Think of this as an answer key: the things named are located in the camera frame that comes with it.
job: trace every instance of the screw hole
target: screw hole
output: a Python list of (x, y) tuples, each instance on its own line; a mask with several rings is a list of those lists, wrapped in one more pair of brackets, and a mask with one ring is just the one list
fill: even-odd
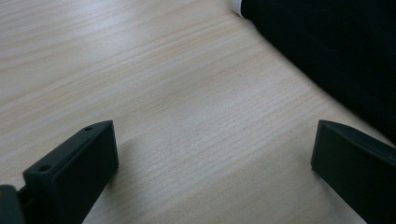
[(41, 166), (40, 168), (38, 168), (38, 172), (46, 172), (50, 169), (50, 165), (45, 165), (45, 166)]

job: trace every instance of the wood grain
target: wood grain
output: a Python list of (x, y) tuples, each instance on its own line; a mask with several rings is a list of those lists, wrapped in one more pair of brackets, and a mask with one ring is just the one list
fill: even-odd
[(319, 119), (383, 139), (224, 0), (1, 1), (0, 183), (113, 119), (85, 223), (363, 223), (310, 169)]

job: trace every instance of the black plastic piece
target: black plastic piece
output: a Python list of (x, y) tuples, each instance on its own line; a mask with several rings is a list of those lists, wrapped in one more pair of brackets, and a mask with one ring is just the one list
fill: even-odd
[(18, 196), (25, 223), (81, 223), (118, 167), (113, 122), (82, 129), (23, 172)]
[(17, 191), (10, 185), (0, 186), (0, 223), (25, 223)]
[(321, 120), (311, 164), (367, 223), (396, 223), (395, 148)]

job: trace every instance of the wooden table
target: wooden table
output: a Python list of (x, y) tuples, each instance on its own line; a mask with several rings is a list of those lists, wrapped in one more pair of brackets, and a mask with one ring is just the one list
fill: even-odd
[(383, 139), (225, 0), (1, 1), (0, 183), (113, 119), (86, 223), (363, 223), (310, 167), (319, 119)]

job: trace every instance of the black fabric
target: black fabric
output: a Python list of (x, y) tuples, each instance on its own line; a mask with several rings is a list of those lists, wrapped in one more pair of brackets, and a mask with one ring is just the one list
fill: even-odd
[(396, 143), (395, 0), (244, 0), (241, 10), (323, 90)]

